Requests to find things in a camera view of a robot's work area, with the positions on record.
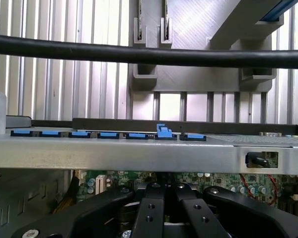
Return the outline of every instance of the blue clip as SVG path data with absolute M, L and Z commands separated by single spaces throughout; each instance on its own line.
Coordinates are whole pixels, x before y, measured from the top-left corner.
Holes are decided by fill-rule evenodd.
M 188 134 L 188 138 L 190 139 L 204 139 L 204 137 L 204 135 Z
M 59 132 L 53 131 L 53 130 L 46 130 L 46 131 L 42 131 L 42 135 L 59 135 Z
M 73 131 L 72 135 L 73 136 L 88 136 L 89 133 L 86 131 Z
M 117 137 L 116 132 L 101 132 L 100 133 L 101 137 Z
M 294 6 L 298 0 L 281 0 L 273 9 L 271 9 L 261 21 L 273 22 L 284 14 L 288 9 Z
M 172 130 L 168 129 L 165 124 L 157 124 L 158 138 L 172 138 Z
M 14 134 L 30 134 L 30 130 L 20 130 L 20 129 L 17 129 L 17 130 L 13 130 L 13 133 Z
M 137 138 L 145 138 L 146 134 L 141 134 L 141 133 L 129 133 L 129 137 L 137 137 Z

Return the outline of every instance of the metal frame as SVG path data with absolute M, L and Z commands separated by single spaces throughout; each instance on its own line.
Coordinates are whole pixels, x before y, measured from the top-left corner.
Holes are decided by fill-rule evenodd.
M 4 135 L 0 137 L 0 168 L 298 175 L 298 138 L 267 143 L 225 137 L 194 142 Z M 263 151 L 279 153 L 278 168 L 246 166 L 247 153 Z

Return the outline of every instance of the metal slot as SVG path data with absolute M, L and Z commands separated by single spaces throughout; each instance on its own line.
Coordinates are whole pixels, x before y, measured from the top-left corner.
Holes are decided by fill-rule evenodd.
M 25 201 L 23 197 L 18 200 L 18 213 L 17 213 L 18 216 L 24 213 L 24 208 L 25 208 Z
M 36 196 L 38 196 L 40 194 L 40 191 L 39 190 L 33 190 L 33 191 L 30 191 L 28 193 L 28 201 L 32 200 L 33 198 L 35 198 Z
M 46 184 L 42 184 L 41 185 L 41 195 L 42 195 L 42 199 L 46 198 Z
M 250 152 L 245 157 L 248 168 L 278 168 L 278 152 Z
M 1 226 L 9 223 L 10 205 L 1 209 Z

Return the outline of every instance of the black cable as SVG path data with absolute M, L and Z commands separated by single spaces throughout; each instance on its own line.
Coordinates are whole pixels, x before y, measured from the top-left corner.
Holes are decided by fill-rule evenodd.
M 298 68 L 298 51 L 166 50 L 43 41 L 1 35 L 0 54 L 178 66 Z

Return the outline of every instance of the black clamp arm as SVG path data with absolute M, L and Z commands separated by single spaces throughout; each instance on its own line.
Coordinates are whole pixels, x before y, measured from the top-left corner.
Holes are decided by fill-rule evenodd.
M 298 238 L 298 217 L 218 186 L 203 199 L 216 206 L 221 224 L 236 237 Z
M 128 187 L 112 188 L 63 212 L 33 222 L 16 231 L 12 238 L 106 237 L 105 224 L 133 197 L 134 191 Z
M 207 204 L 197 198 L 195 192 L 186 183 L 175 183 L 171 190 L 177 203 L 184 209 L 185 216 L 198 238 L 228 238 L 229 235 L 222 227 Z M 131 233 L 132 238 L 162 238 L 164 229 L 164 200 L 166 186 L 159 183 L 149 183 L 146 195 L 140 203 L 136 222 Z

